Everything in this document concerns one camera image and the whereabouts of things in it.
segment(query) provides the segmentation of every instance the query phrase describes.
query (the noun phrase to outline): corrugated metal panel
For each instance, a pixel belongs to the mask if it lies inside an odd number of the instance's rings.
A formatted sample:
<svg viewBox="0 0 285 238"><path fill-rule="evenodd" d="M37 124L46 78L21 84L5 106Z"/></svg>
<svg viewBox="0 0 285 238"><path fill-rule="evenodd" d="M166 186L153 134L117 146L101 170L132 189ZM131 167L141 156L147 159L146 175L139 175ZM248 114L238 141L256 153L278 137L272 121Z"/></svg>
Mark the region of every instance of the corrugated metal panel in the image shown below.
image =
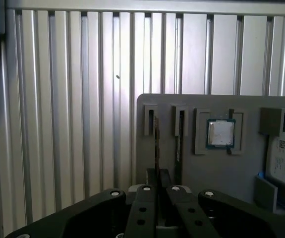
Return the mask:
<svg viewBox="0 0 285 238"><path fill-rule="evenodd" d="M135 183L142 93L285 96L285 16L187 12L7 11L0 237Z"/></svg>

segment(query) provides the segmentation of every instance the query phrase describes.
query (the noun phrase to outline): barcode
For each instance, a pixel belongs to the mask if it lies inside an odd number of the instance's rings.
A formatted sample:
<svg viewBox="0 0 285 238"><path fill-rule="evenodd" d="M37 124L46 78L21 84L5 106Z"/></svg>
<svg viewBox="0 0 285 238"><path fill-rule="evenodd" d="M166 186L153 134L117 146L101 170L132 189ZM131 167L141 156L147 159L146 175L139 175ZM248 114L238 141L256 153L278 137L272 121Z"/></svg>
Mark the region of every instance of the barcode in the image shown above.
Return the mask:
<svg viewBox="0 0 285 238"><path fill-rule="evenodd" d="M280 140L279 141L279 148L280 149L285 149L285 141L284 140Z"/></svg>

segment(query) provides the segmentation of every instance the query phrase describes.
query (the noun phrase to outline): black mount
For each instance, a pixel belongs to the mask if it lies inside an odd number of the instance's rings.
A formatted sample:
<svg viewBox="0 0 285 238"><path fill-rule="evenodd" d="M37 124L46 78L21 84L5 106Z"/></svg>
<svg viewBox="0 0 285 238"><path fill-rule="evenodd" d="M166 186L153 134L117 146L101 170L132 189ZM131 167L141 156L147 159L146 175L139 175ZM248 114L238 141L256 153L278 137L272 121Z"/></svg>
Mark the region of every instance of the black mount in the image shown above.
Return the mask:
<svg viewBox="0 0 285 238"><path fill-rule="evenodd" d="M172 185L167 170L157 176L148 169L147 184L136 191L105 190L7 238L115 238L122 233L124 238L285 238L285 217L211 189L195 197L188 187Z"/></svg>

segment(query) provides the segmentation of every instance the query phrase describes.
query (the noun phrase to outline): small hole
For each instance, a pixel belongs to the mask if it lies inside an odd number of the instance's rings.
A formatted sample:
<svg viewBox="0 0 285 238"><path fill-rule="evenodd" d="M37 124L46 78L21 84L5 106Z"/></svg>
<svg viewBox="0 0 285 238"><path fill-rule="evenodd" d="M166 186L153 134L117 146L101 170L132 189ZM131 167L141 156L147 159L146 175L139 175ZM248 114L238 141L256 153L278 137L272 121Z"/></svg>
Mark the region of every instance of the small hole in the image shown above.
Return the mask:
<svg viewBox="0 0 285 238"><path fill-rule="evenodd" d="M197 225L197 226L201 227L201 226L203 225L203 222L202 222L202 221L197 220L197 221L195 221L195 225Z"/></svg>
<svg viewBox="0 0 285 238"><path fill-rule="evenodd" d="M153 134L153 120L154 120L154 111L149 110L149 135Z"/></svg>
<svg viewBox="0 0 285 238"><path fill-rule="evenodd" d="M138 224L138 225L144 225L145 222L146 222L145 220L138 220L138 221L137 221L137 224Z"/></svg>

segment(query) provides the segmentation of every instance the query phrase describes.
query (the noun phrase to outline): metal wall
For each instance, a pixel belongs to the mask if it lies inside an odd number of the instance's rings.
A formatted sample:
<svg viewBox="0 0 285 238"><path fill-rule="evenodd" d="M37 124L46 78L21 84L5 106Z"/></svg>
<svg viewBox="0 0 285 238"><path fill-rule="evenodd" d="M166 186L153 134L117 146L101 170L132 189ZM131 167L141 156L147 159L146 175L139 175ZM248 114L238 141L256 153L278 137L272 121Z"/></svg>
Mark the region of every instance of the metal wall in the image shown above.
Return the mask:
<svg viewBox="0 0 285 238"><path fill-rule="evenodd" d="M285 4L10 0L7 9L0 237L135 183L142 93L285 96Z"/></svg>

